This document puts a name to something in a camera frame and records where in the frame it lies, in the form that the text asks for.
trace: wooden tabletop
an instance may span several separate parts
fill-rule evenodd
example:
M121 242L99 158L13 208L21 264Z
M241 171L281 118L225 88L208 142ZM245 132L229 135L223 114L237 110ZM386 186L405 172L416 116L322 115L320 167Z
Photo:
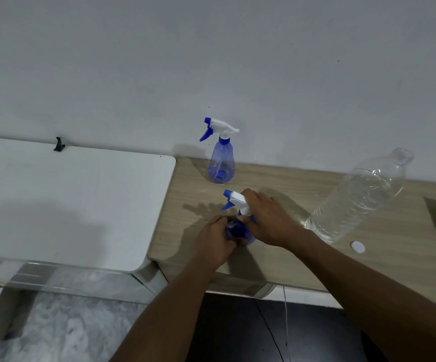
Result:
M296 221L303 223L308 212L317 208L343 177L323 171L236 164L233 180L218 185L209 181L208 164L207 160L178 159L148 252L150 259L185 265L203 225L223 214L224 189L263 191L276 197ZM365 245L365 253L350 249L354 240ZM436 183L408 181L396 198L332 246L436 302ZM218 271L249 280L325 290L295 256L260 241L238 248Z

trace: hand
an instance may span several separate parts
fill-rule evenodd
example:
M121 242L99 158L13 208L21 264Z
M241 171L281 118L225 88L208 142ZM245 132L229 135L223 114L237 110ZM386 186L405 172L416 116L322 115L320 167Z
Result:
M213 273L227 261L236 248L237 242L225 237L225 227L234 219L235 216L215 216L196 238L195 258Z
M248 216L239 216L238 219L258 240L268 245L283 247L290 238L305 231L293 222L275 198L251 189L245 189L242 194L257 222L253 222Z

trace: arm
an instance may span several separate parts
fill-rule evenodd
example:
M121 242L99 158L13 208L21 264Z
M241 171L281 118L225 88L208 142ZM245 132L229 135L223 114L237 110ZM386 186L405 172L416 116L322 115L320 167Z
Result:
M231 219L217 216L204 226L195 241L194 258L139 316L111 362L186 359L206 288L236 247L224 235Z
M250 189L243 195L257 223L239 219L254 236L303 261L387 358L436 361L435 303L327 245L274 198Z

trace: person's right hand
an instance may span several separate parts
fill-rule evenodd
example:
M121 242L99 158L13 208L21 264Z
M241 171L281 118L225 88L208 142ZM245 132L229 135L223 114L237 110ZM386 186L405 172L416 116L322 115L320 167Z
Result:
M251 189L245 189L242 194L257 222L253 222L248 216L239 216L238 219L258 240L268 245L283 247L288 240L296 237L300 231L304 231L293 222L276 198L270 198L264 193L257 193Z

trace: spray nozzle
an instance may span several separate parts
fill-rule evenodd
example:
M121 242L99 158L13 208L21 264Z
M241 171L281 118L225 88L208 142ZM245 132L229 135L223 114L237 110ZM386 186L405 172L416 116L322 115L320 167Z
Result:
M205 118L204 122L208 125L208 129L204 133L203 137L200 138L200 142L207 139L213 133L218 132L222 139L229 139L229 135L232 133L239 132L237 128L233 128L228 123L219 121L213 118Z
M237 206L242 215L251 216L250 207L248 206L248 203L246 203L246 199L245 196L243 196L243 194L239 194L237 192L233 192L229 189L226 189L223 195L228 198L228 201L221 208L221 210L224 211L228 208Z

